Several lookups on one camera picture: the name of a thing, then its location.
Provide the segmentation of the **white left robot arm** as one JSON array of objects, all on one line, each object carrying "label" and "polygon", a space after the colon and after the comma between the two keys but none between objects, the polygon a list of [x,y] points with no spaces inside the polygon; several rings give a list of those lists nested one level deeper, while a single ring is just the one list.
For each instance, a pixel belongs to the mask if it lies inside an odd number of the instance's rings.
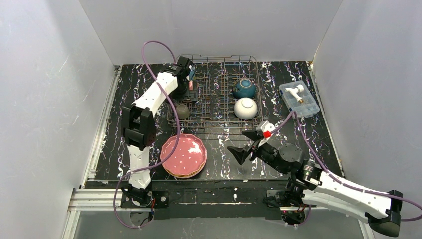
[{"label": "white left robot arm", "polygon": [[193,62],[179,57],[176,63],[165,65],[145,93],[131,106],[122,108],[122,136],[130,159],[130,171],[126,174],[129,193],[144,193],[151,182],[149,150],[155,142],[157,128],[155,115],[162,103],[168,101],[175,109],[171,96],[184,96],[195,74]]}]

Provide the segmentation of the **teal bowl beige inside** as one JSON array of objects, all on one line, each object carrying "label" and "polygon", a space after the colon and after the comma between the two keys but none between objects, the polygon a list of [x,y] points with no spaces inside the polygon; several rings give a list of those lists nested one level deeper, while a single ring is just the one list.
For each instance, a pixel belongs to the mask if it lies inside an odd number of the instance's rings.
[{"label": "teal bowl beige inside", "polygon": [[249,78],[242,78],[234,83],[232,94],[236,99],[254,98],[256,85]]}]

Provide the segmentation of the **pink polka dot plate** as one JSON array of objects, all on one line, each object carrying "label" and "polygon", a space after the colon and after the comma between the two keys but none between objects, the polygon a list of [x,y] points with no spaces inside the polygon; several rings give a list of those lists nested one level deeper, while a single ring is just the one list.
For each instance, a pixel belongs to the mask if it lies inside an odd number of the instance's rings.
[{"label": "pink polka dot plate", "polygon": [[207,161],[207,150],[202,141],[192,134],[181,134],[178,145],[176,136],[162,146],[160,160],[171,156],[162,166],[177,178],[189,178],[199,173]]}]

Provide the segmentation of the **grey wire dish rack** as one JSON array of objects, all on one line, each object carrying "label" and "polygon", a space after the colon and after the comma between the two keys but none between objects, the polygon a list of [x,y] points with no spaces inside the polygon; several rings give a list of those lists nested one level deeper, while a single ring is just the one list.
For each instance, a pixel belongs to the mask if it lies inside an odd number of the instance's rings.
[{"label": "grey wire dish rack", "polygon": [[[182,119],[183,128],[238,128],[257,127],[265,120],[258,63],[251,55],[202,56],[185,55],[195,66],[195,97],[179,100],[189,108],[190,115]],[[256,87],[253,100],[257,103],[254,118],[243,120],[234,113],[237,99],[233,96],[235,84],[250,80]]]}]

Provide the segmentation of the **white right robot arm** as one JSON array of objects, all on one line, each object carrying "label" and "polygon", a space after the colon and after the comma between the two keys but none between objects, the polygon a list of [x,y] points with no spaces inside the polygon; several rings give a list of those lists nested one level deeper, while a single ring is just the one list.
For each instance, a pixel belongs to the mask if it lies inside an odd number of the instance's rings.
[{"label": "white right robot arm", "polygon": [[258,158],[277,172],[289,175],[280,199],[287,204],[325,207],[353,216],[380,234],[397,237],[401,226],[402,193],[397,190],[379,192],[325,172],[322,167],[306,160],[293,144],[279,148],[268,144],[262,133],[246,130],[242,134],[254,141],[243,148],[229,146],[239,164]]}]

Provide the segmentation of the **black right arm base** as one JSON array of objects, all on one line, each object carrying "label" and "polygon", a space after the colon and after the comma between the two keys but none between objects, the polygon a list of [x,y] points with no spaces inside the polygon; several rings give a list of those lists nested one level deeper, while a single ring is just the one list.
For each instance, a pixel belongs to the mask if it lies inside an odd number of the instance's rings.
[{"label": "black right arm base", "polygon": [[269,190],[269,195],[264,197],[263,203],[269,208],[279,208],[286,225],[298,227],[309,219],[312,207],[303,201],[305,190],[313,190],[320,185],[318,180],[292,176],[288,179],[285,189]]}]

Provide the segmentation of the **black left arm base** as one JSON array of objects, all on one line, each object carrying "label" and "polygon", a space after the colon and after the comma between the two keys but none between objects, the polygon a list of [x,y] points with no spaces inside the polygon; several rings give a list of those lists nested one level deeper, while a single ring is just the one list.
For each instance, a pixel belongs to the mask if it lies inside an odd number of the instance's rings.
[{"label": "black left arm base", "polygon": [[168,191],[154,191],[151,188],[137,189],[133,186],[122,186],[122,199],[120,207],[131,209],[131,217],[135,215],[136,226],[144,226],[154,218],[156,209],[167,208],[169,206],[170,194]]}]

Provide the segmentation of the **small grey cup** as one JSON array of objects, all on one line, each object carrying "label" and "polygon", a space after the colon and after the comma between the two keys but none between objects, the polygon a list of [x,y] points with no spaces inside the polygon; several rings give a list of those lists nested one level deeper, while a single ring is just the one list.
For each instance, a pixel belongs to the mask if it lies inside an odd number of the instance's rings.
[{"label": "small grey cup", "polygon": [[176,113],[178,115],[178,119],[185,120],[190,116],[189,107],[185,104],[178,104],[176,106]]}]

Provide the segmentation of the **white bowl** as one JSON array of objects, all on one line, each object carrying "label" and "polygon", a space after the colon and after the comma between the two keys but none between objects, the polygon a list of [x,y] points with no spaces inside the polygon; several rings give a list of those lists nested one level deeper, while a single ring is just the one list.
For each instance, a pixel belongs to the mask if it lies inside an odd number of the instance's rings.
[{"label": "white bowl", "polygon": [[257,115],[257,103],[251,98],[238,99],[234,105],[234,113],[241,120],[250,120]]}]

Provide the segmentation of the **blue handled mug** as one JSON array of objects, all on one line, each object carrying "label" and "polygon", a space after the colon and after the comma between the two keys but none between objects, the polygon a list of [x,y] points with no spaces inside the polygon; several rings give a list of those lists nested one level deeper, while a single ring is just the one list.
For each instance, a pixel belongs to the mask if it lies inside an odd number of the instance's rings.
[{"label": "blue handled mug", "polygon": [[194,65],[191,65],[191,66],[189,67],[189,69],[190,69],[190,72],[189,72],[189,74],[188,74],[188,79],[189,79],[189,80],[193,80],[193,79],[194,79],[194,77],[195,77],[195,66],[194,66]]}]

